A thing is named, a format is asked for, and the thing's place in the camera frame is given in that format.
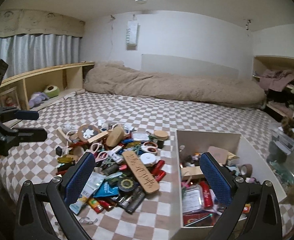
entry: green plush toy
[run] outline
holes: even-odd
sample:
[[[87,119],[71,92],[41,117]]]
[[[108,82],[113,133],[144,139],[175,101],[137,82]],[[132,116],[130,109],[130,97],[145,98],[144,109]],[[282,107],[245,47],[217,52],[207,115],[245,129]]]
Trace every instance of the green plush toy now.
[[[53,98],[59,95],[60,89],[54,85],[48,85],[43,91],[49,98]]]

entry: picture frame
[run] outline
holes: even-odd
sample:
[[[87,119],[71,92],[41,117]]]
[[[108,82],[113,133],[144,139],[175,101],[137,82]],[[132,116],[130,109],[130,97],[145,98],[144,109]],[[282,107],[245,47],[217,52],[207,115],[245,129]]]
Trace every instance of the picture frame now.
[[[14,106],[20,108],[19,98],[17,94],[17,87],[10,88],[2,93],[0,93],[0,106]]]

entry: blue gripper pad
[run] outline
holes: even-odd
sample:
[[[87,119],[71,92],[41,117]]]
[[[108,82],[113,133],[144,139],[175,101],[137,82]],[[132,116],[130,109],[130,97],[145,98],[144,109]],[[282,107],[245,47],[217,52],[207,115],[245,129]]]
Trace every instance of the blue gripper pad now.
[[[231,203],[231,186],[219,170],[221,167],[217,161],[211,155],[209,157],[208,154],[209,153],[203,153],[201,155],[199,159],[200,169],[215,193],[218,201],[228,206]]]
[[[64,203],[68,207],[77,201],[95,168],[95,164],[95,156],[90,152],[86,152],[77,164],[70,167],[63,175]]]

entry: purple plush toy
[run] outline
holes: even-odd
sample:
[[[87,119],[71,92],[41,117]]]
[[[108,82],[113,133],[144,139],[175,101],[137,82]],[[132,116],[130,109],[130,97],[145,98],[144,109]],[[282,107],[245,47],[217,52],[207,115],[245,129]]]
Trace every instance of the purple plush toy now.
[[[43,92],[35,92],[32,94],[31,99],[29,100],[29,107],[33,108],[44,100],[48,100],[49,97]]]

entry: white wall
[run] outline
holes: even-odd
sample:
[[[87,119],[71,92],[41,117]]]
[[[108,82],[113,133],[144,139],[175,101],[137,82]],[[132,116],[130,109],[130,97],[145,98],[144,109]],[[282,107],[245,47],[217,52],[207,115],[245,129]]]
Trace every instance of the white wall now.
[[[126,27],[133,14],[114,15],[114,21],[110,21],[110,17],[86,21],[80,59],[122,60],[125,66],[139,70],[142,54],[170,55],[225,65],[238,69],[239,77],[250,77],[252,34],[244,28],[194,13],[136,14],[140,25],[138,45],[135,50],[128,50]]]
[[[254,55],[294,57],[294,24],[253,32]]]

